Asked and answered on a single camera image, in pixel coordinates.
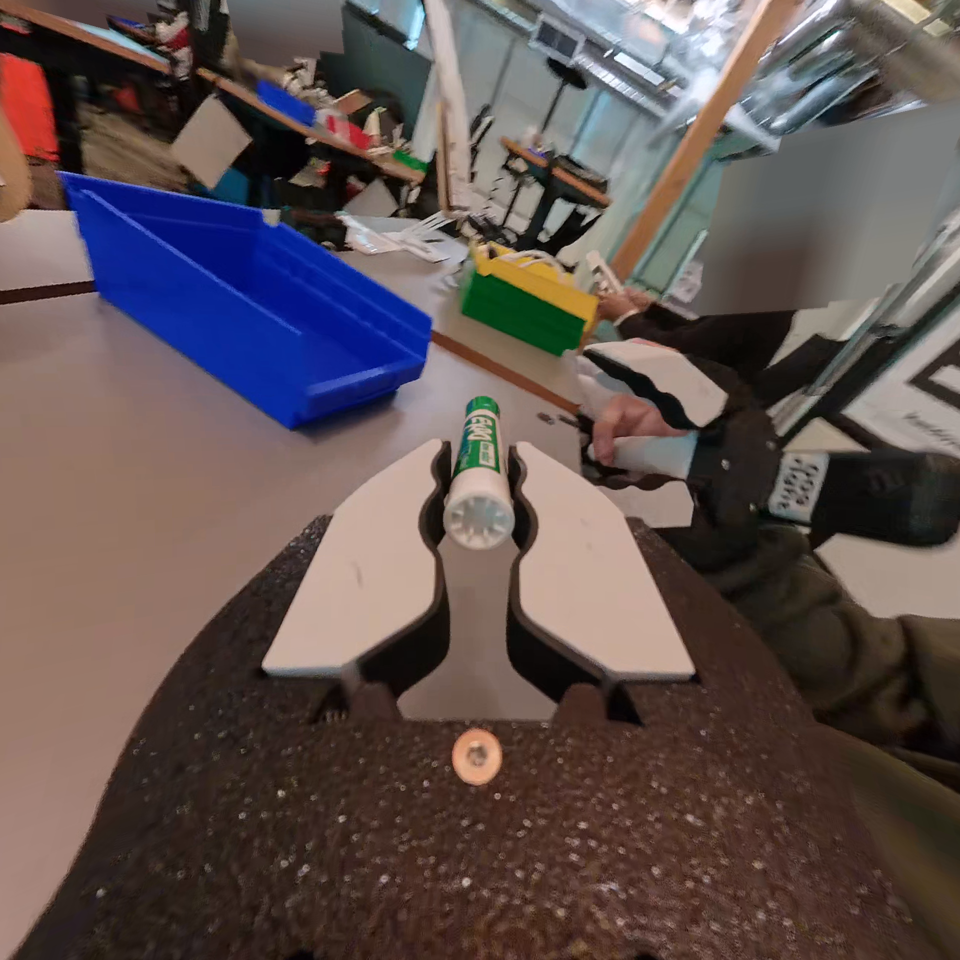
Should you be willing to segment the orange traffic cone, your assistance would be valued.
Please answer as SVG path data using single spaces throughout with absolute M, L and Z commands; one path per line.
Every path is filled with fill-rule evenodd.
M 1 54 L 1 105 L 24 155 L 58 165 L 53 103 L 42 66 Z

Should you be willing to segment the small red bin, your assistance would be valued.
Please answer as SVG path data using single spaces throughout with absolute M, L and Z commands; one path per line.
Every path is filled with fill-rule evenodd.
M 315 112 L 315 128 L 361 151 L 369 150 L 373 145 L 372 139 L 361 126 L 356 126 L 336 110 L 318 109 Z

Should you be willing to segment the yellow plastic bin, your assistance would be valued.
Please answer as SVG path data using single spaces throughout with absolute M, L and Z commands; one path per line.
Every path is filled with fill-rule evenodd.
M 597 296 L 581 290 L 572 274 L 542 251 L 516 251 L 484 243 L 471 244 L 469 254 L 480 277 L 503 282 L 584 324 L 595 319 Z

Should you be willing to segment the green plastic bin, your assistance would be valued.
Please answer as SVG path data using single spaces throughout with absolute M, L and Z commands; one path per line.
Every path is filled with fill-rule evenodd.
M 492 275 L 471 271 L 460 283 L 462 315 L 546 354 L 581 342 L 587 321 Z

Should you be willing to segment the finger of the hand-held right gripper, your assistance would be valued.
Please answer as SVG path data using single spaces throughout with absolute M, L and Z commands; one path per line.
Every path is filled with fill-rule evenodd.
M 638 485 L 600 486 L 600 493 L 628 520 L 639 520 L 652 529 L 688 529 L 693 522 L 694 500 L 689 487 L 669 479 L 655 488 Z
M 654 342 L 628 340 L 588 346 L 581 355 L 581 383 L 634 397 L 658 411 L 669 428 L 691 431 L 719 420 L 729 394 L 693 361 Z

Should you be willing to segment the small blue bin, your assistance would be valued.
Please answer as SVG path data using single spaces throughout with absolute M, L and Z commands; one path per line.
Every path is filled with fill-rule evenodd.
M 264 79 L 257 81 L 255 93 L 269 109 L 301 126 L 313 127 L 316 108 L 311 103 Z

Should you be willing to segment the poster on black easel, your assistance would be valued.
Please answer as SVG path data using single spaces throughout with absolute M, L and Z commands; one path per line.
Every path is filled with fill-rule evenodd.
M 810 385 L 774 407 L 794 440 L 813 420 L 865 448 L 959 450 L 959 210 L 921 249 L 909 278 L 870 304 Z

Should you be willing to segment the black monitor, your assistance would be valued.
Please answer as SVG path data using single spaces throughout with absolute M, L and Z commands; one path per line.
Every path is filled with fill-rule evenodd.
M 431 61 L 407 45 L 399 30 L 355 2 L 342 7 L 342 83 L 399 106 L 404 137 L 413 138 L 425 100 Z

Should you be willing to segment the tall tilted display stand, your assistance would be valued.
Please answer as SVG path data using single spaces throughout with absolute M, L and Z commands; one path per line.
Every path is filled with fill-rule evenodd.
M 450 12 L 444 1 L 422 1 L 437 87 L 437 192 L 452 220 L 470 214 L 473 202 L 472 135 Z

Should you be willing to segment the person's right hand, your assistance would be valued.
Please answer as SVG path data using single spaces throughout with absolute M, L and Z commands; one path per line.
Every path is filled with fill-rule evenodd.
M 652 404 L 630 393 L 615 393 L 593 419 L 593 459 L 611 467 L 620 438 L 679 438 L 687 430 L 671 427 Z

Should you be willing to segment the standing desk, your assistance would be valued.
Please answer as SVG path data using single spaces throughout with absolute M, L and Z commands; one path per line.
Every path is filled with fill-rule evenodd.
M 526 182 L 541 188 L 530 222 L 522 233 L 514 234 L 515 250 L 540 250 L 555 256 L 581 239 L 611 205 L 609 180 L 574 158 L 555 150 L 538 153 L 508 137 L 501 137 L 500 144 L 507 154 L 504 170 L 511 162 L 525 164 L 525 169 L 516 174 L 517 186 L 501 222 L 504 234 L 508 233 L 508 221 Z M 547 220 L 558 202 L 569 204 L 571 210 L 563 222 L 543 238 Z

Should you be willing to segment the blue plastic bin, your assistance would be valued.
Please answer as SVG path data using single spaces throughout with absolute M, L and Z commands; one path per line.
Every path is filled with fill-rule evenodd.
M 294 430 L 420 379 L 432 320 L 255 208 L 60 173 L 103 300 Z

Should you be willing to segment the green dry-erase marker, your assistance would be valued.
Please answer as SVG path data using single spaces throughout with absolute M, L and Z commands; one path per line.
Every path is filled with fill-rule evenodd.
M 515 511 L 500 408 L 490 396 L 478 395 L 466 404 L 442 522 L 455 544 L 472 551 L 495 549 L 513 534 Z

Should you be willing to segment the person's right forearm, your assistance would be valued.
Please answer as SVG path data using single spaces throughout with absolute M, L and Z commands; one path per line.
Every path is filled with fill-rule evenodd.
M 871 614 L 783 523 L 697 514 L 658 534 L 750 624 L 820 723 L 958 792 L 957 619 Z

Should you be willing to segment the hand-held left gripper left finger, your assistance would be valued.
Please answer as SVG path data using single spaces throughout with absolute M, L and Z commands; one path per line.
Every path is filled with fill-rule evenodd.
M 399 699 L 450 651 L 439 545 L 452 451 L 432 438 L 334 511 L 265 654 L 275 679 L 319 679 Z

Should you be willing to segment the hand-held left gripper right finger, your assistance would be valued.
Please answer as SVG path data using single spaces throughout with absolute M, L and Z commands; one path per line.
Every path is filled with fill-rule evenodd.
M 634 687 L 689 685 L 697 669 L 620 509 L 529 441 L 510 449 L 517 555 L 507 653 L 558 706 L 575 688 L 610 719 L 640 720 Z

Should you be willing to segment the wooden post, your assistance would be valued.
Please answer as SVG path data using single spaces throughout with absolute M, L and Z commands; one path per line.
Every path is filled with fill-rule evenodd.
M 796 7 L 797 3 L 792 1 L 758 2 L 708 98 L 695 114 L 611 259 L 611 269 L 620 281 L 627 280 L 637 267 L 689 185 L 727 114 L 757 72 L 762 55 L 781 36 Z

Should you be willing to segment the wooden-top desk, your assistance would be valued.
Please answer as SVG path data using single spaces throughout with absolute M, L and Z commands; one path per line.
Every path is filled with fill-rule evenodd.
M 262 101 L 255 93 L 247 90 L 246 87 L 231 79 L 221 77 L 205 68 L 199 68 L 197 70 L 197 76 L 210 83 L 218 92 L 233 97 L 246 104 L 261 116 L 269 118 L 280 126 L 296 132 L 309 144 L 322 145 L 336 153 L 354 157 L 362 162 L 371 164 L 384 176 L 400 179 L 409 185 L 420 185 L 425 178 L 426 174 L 424 172 L 414 170 L 384 154 L 377 154 L 370 150 L 362 150 L 349 140 L 331 133 L 324 126 L 306 126 L 299 123 L 283 112 L 274 109 L 268 103 Z
M 28 42 L 30 52 L 38 47 L 57 50 L 93 60 L 91 51 L 104 57 L 168 76 L 171 66 L 166 57 L 127 38 L 122 33 L 76 22 L 54 13 L 26 6 L 21 2 L 1 2 L 2 50 L 14 51 L 17 44 Z

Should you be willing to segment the loose white papers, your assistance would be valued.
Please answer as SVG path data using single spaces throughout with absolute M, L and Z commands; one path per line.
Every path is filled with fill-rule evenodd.
M 368 220 L 346 212 L 337 213 L 336 218 L 345 227 L 347 249 L 367 257 L 405 253 L 432 265 L 451 259 L 462 263 L 467 258 L 468 248 L 442 232 L 457 225 L 442 212 L 422 220 L 403 220 L 390 230 L 377 230 Z

